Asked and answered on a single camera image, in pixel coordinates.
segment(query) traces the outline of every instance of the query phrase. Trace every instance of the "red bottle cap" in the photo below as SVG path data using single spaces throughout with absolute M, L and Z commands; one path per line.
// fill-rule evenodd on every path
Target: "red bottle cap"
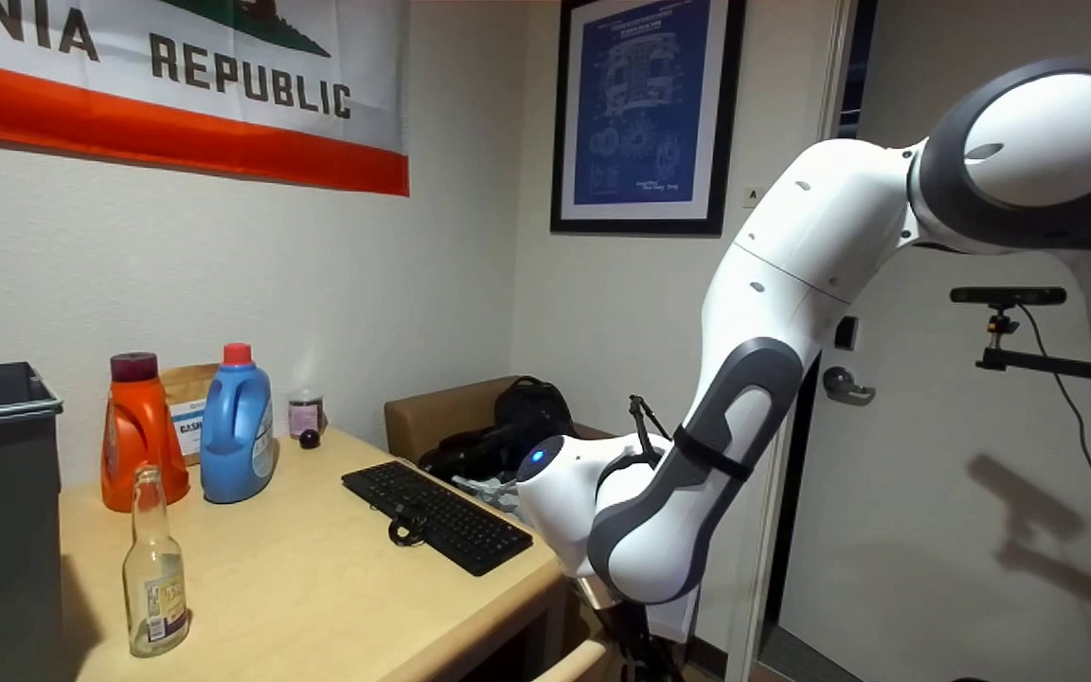
M 218 352 L 224 364 L 251 364 L 251 345 L 242 342 L 232 342 L 224 352 Z
M 112 384 L 145 384 L 157 375 L 154 352 L 118 352 L 112 355 Z

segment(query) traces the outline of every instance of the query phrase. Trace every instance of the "orange detergent bottle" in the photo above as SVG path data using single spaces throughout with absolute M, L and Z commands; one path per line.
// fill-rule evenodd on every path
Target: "orange detergent bottle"
M 112 510 L 132 510 L 132 484 L 145 467 L 154 467 L 166 503 L 190 494 L 190 470 L 176 452 L 171 404 L 157 384 L 154 352 L 118 352 L 108 361 L 112 388 L 103 421 L 99 490 Z

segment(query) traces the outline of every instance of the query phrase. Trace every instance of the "clear glass bottle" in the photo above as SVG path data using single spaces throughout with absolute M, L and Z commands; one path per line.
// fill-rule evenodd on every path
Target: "clear glass bottle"
M 166 529 L 162 479 L 154 467 L 137 472 L 132 544 L 120 566 L 130 652 L 146 658 L 190 635 L 180 549 Z

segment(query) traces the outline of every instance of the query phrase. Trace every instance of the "blue bottle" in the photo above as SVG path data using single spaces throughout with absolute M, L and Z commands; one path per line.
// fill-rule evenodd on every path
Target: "blue bottle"
M 275 470 L 271 392 L 251 345 L 224 345 L 200 421 L 200 490 L 210 503 L 261 494 Z

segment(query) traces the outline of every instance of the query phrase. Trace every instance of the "blue poster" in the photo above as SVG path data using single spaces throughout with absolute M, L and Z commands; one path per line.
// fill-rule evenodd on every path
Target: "blue poster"
M 582 27 L 577 205 L 692 201 L 708 0 Z

